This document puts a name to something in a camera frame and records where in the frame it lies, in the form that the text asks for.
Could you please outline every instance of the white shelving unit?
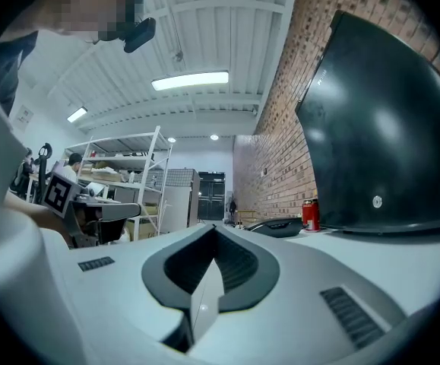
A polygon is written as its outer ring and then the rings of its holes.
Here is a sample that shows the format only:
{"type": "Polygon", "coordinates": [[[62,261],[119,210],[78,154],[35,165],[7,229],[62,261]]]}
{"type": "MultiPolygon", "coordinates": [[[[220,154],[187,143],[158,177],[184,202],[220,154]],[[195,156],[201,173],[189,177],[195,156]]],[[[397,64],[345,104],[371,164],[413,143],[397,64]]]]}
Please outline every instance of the white shelving unit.
{"type": "Polygon", "coordinates": [[[129,219],[130,221],[134,222],[134,240],[138,240],[141,219],[147,219],[152,223],[156,231],[156,235],[159,235],[160,233],[160,215],[163,213],[163,194],[166,187],[167,168],[172,149],[173,146],[160,133],[160,126],[157,126],[154,132],[94,140],[92,137],[88,142],[75,144],[74,146],[66,148],[65,152],[66,154],[81,154],[83,156],[81,168],[85,163],[97,163],[100,161],[106,161],[109,166],[115,170],[141,171],[140,175],[135,176],[135,178],[141,177],[141,181],[134,183],[94,179],[89,176],[82,176],[81,170],[78,173],[78,180],[81,182],[93,182],[106,185],[106,188],[103,191],[103,197],[106,197],[106,195],[108,194],[110,186],[135,189],[139,191],[138,199],[136,202],[141,206],[141,216],[131,217],[129,219]],[[91,157],[93,151],[95,151],[96,153],[95,157],[91,157]],[[166,152],[166,156],[160,161],[154,161],[152,159],[152,154],[158,151],[166,152]],[[140,155],[124,156],[124,154],[131,153],[136,153],[140,155]],[[152,169],[163,170],[163,182],[160,189],[146,186],[147,175],[149,173],[149,170],[152,169]],[[147,207],[144,205],[145,192],[152,192],[153,194],[157,194],[157,215],[149,215],[147,213],[147,207]]]}

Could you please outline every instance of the small label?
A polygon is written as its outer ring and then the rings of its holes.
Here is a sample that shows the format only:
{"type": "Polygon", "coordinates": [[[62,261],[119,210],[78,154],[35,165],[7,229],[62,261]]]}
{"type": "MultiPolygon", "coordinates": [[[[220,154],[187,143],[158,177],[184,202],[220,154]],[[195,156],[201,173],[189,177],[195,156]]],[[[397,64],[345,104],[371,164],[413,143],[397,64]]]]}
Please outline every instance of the small label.
{"type": "Polygon", "coordinates": [[[382,204],[381,197],[378,196],[378,195],[376,195],[376,196],[373,198],[372,203],[373,203],[373,206],[374,206],[375,208],[380,208],[380,207],[381,207],[381,204],[382,204]]]}

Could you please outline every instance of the ceiling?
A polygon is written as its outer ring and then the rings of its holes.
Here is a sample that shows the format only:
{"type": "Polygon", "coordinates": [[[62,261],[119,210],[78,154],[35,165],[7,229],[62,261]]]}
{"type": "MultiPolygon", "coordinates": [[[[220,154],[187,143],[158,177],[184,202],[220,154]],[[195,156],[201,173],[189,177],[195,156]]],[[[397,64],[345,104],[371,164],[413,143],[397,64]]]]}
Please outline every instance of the ceiling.
{"type": "Polygon", "coordinates": [[[20,70],[63,117],[95,137],[253,133],[282,53],[294,0],[145,0],[156,36],[132,54],[122,42],[85,43],[41,31],[20,70]],[[168,75],[228,71],[229,83],[163,90],[168,75]]]}

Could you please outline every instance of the ceiling light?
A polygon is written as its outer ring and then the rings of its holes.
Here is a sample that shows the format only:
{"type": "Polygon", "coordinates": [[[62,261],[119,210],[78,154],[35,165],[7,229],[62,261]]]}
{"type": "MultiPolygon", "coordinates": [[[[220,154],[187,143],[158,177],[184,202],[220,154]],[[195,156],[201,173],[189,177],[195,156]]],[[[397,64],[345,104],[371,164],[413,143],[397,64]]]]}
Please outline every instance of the ceiling light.
{"type": "Polygon", "coordinates": [[[152,86],[155,90],[165,90],[202,84],[226,84],[227,82],[228,71],[212,71],[209,73],[196,73],[154,80],[152,81],[152,86]]]}
{"type": "Polygon", "coordinates": [[[78,111],[68,117],[68,121],[73,123],[76,119],[81,118],[87,112],[88,110],[82,106],[78,111]]]}

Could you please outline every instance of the red brick wall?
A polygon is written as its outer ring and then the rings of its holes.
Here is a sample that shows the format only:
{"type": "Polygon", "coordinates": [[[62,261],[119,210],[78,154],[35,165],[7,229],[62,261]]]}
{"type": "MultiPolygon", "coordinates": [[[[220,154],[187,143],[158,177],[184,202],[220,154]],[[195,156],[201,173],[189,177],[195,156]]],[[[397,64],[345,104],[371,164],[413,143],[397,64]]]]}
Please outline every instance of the red brick wall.
{"type": "Polygon", "coordinates": [[[274,83],[254,136],[239,136],[233,183],[239,209],[257,219],[295,216],[317,195],[304,134],[294,109],[324,51],[337,9],[363,17],[422,53],[440,71],[440,43],[411,0],[296,0],[274,83]],[[261,171],[267,168],[267,175],[261,171]]]}

